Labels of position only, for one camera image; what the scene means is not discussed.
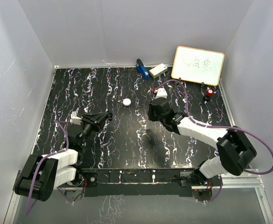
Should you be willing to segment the white earbud charging case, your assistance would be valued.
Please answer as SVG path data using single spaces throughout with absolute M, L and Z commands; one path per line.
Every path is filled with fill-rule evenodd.
M 130 106 L 131 105 L 131 100 L 129 98 L 125 98 L 122 101 L 124 106 Z

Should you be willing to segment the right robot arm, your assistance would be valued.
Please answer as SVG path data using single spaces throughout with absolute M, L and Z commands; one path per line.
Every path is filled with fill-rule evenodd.
M 183 112 L 175 112 L 165 98 L 149 103 L 148 118 L 168 131 L 195 138 L 217 149 L 219 155 L 203 161 L 188 175 L 175 176 L 180 185 L 206 185 L 214 176 L 241 175 L 257 152 L 246 135 L 235 127 L 214 128 L 199 123 Z

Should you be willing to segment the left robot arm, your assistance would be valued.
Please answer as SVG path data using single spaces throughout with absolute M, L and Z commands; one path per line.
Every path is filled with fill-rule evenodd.
M 31 154 L 16 179 L 15 194 L 44 202 L 54 189 L 65 183 L 79 186 L 83 182 L 83 174 L 77 168 L 85 153 L 84 143 L 92 133 L 103 130 L 106 121 L 112 120 L 112 117 L 110 111 L 80 117 L 72 112 L 67 122 L 55 120 L 64 134 L 63 148 L 50 154 Z M 80 131 L 68 134 L 64 128 L 66 123 L 79 126 Z

